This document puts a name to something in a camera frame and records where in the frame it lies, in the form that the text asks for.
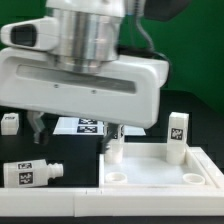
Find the black and white label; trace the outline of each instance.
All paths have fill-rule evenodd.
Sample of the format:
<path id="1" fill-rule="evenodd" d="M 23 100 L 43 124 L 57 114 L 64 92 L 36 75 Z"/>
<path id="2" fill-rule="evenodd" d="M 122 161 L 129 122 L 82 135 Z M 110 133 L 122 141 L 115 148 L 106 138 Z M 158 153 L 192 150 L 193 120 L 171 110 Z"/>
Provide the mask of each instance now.
<path id="1" fill-rule="evenodd" d="M 19 185 L 33 184 L 33 172 L 19 173 Z"/>
<path id="2" fill-rule="evenodd" d="M 172 128 L 171 129 L 171 139 L 182 141 L 183 140 L 183 132 L 184 132 L 183 129 Z"/>
<path id="3" fill-rule="evenodd" d="M 18 169 L 19 170 L 27 170 L 32 169 L 32 163 L 18 163 Z"/>
<path id="4" fill-rule="evenodd" d="M 15 117 L 6 117 L 5 120 L 14 120 L 16 119 Z"/>
<path id="5" fill-rule="evenodd" d="M 95 126 L 79 126 L 77 129 L 77 133 L 83 134 L 83 133 L 89 133 L 89 134 L 95 134 L 98 132 L 98 128 Z"/>
<path id="6" fill-rule="evenodd" d="M 97 125 L 97 121 L 90 119 L 79 119 L 79 125 Z"/>

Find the circular hole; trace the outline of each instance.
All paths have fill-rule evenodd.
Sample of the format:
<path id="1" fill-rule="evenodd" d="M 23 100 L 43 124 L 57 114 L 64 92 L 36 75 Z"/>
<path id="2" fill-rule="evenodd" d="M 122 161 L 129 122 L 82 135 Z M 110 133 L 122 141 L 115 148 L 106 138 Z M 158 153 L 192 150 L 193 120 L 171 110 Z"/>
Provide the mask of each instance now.
<path id="1" fill-rule="evenodd" d="M 124 173 L 108 173 L 105 178 L 106 183 L 124 184 L 128 179 Z"/>
<path id="2" fill-rule="evenodd" d="M 194 174 L 194 173 L 187 173 L 183 175 L 183 181 L 185 184 L 191 184 L 191 185 L 205 184 L 205 178 L 201 175 Z"/>

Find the white block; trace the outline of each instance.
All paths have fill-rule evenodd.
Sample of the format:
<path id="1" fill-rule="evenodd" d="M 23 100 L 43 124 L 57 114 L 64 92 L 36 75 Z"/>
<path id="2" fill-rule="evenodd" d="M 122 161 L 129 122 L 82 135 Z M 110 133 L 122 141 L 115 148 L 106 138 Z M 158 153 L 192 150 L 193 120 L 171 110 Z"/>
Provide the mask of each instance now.
<path id="1" fill-rule="evenodd" d="M 185 144 L 187 142 L 188 121 L 189 114 L 171 113 L 167 143 Z"/>
<path id="2" fill-rule="evenodd" d="M 19 115 L 5 114 L 1 120 L 2 135 L 16 135 L 19 129 Z"/>
<path id="3" fill-rule="evenodd" d="M 166 161 L 172 165 L 185 162 L 189 114 L 171 113 L 168 126 Z"/>

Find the white container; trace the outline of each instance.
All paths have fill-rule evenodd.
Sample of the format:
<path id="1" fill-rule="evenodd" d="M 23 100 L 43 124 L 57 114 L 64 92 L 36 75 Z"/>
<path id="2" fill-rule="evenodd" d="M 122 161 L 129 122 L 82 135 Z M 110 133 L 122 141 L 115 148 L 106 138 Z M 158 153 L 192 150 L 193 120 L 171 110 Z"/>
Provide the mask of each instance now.
<path id="1" fill-rule="evenodd" d="M 62 164 L 46 164 L 46 160 L 4 164 L 4 186 L 26 188 L 48 185 L 48 179 L 62 177 Z"/>

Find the white cylinder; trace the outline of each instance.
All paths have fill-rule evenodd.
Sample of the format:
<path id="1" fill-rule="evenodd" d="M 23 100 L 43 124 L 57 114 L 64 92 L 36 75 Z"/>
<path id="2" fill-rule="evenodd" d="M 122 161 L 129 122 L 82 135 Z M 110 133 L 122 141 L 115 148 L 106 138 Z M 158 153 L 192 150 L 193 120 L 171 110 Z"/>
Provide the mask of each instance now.
<path id="1" fill-rule="evenodd" d="M 105 162 L 111 164 L 118 164 L 123 159 L 123 145 L 121 143 L 110 143 L 110 149 L 105 153 Z"/>

